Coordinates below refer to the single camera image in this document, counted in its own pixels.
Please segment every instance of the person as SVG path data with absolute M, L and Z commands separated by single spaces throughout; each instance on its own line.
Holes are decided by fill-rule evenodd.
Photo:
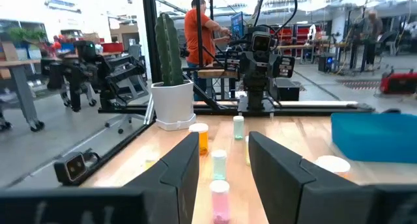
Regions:
M 370 10 L 368 12 L 366 26 L 364 28 L 365 33 L 363 36 L 367 36 L 369 44 L 367 45 L 366 52 L 366 65 L 369 71 L 373 70 L 373 62 L 375 60 L 375 49 L 378 36 L 382 33 L 382 20 L 378 18 L 376 10 Z
M 199 66 L 199 52 L 198 52 L 198 32 L 197 32 L 197 2 L 193 0 L 191 2 L 192 9 L 189 10 L 184 18 L 184 33 L 186 43 L 188 45 L 188 52 L 190 53 L 187 57 L 187 65 L 190 68 L 196 68 Z M 212 55 L 216 54 L 215 44 L 216 43 L 228 43 L 230 31 L 228 28 L 221 27 L 217 22 L 211 20 L 205 15 L 207 9 L 205 0 L 200 0 L 201 10 L 201 37 L 203 40 L 203 46 L 206 47 L 207 51 Z M 220 32 L 223 36 L 221 38 L 213 39 L 213 31 Z M 208 65 L 213 63 L 214 59 L 206 52 L 203 52 L 203 64 Z M 194 83 L 202 90 L 206 91 L 207 84 L 205 79 L 198 78 L 197 72 L 193 72 Z M 198 95 L 194 95 L 195 101 L 200 101 Z

